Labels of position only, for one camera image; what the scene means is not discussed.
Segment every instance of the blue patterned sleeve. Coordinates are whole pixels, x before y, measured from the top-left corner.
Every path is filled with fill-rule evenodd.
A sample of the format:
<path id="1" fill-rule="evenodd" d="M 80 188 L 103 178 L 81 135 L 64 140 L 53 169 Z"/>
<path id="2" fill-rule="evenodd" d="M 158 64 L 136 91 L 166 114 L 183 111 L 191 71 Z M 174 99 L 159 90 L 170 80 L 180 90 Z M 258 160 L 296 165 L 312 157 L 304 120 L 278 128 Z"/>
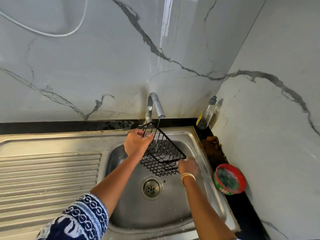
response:
<path id="1" fill-rule="evenodd" d="M 100 240 L 108 228 L 108 212 L 93 194 L 85 193 L 45 225 L 37 240 Z"/>

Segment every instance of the hand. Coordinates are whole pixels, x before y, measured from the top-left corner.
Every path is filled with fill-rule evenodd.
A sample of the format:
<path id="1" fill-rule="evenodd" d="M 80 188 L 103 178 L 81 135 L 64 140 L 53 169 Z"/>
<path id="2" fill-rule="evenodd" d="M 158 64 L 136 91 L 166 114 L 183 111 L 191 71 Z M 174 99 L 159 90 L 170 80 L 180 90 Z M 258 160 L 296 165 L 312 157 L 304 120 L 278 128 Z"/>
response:
<path id="1" fill-rule="evenodd" d="M 128 136 L 124 141 L 124 150 L 128 156 L 136 154 L 139 159 L 143 157 L 154 137 L 153 133 L 149 136 L 142 137 L 144 135 L 146 135 L 146 133 L 141 129 L 133 129 L 128 133 Z"/>
<path id="2" fill-rule="evenodd" d="M 187 160 L 179 160 L 178 169 L 180 175 L 191 173 L 193 176 L 196 176 L 199 172 L 199 166 L 192 157 L 189 157 Z"/>

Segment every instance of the wall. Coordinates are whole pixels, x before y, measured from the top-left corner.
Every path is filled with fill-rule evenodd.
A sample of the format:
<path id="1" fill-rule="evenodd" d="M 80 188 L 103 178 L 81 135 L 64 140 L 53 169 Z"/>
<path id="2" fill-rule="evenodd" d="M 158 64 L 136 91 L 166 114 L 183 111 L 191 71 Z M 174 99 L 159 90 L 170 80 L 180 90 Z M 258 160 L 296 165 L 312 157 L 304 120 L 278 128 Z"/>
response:
<path id="1" fill-rule="evenodd" d="M 197 117 L 265 0 L 89 0 L 73 35 L 52 38 L 0 16 L 0 122 Z M 85 0 L 0 0 L 43 32 L 80 22 Z"/>
<path id="2" fill-rule="evenodd" d="M 320 0 L 266 0 L 212 131 L 274 240 L 320 239 Z"/>

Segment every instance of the black countertop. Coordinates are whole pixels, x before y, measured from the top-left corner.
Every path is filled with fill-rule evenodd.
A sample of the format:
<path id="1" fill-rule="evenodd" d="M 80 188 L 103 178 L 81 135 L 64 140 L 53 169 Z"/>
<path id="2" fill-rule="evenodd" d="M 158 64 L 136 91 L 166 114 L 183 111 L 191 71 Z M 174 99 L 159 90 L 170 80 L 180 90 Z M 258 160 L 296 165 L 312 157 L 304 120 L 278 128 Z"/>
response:
<path id="1" fill-rule="evenodd" d="M 194 126 L 195 118 L 191 119 L 161 119 L 159 127 Z M 53 121 L 53 122 L 17 122 L 0 123 L 0 134 L 38 134 L 38 133 L 64 133 L 78 131 L 104 131 L 127 130 L 137 128 L 143 120 L 114 120 L 114 121 Z M 200 141 L 213 136 L 211 130 L 198 130 L 195 127 Z M 223 152 L 221 155 L 208 155 L 211 167 L 215 168 L 221 163 L 227 163 Z M 254 211 L 246 193 L 226 195 L 230 208 L 238 221 L 241 232 L 236 236 L 242 240 L 268 240 L 270 239 L 258 215 Z"/>

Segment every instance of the gray bottle cap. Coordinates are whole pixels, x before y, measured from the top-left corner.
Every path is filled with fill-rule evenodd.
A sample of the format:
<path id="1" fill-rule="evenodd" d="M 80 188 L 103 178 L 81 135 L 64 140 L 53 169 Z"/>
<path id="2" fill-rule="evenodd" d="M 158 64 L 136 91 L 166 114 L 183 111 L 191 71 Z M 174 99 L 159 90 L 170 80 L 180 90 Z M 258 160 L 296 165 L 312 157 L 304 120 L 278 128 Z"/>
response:
<path id="1" fill-rule="evenodd" d="M 217 97 L 216 97 L 216 96 L 213 96 L 212 98 L 210 98 L 209 104 L 215 105 L 216 102 L 217 102 Z"/>

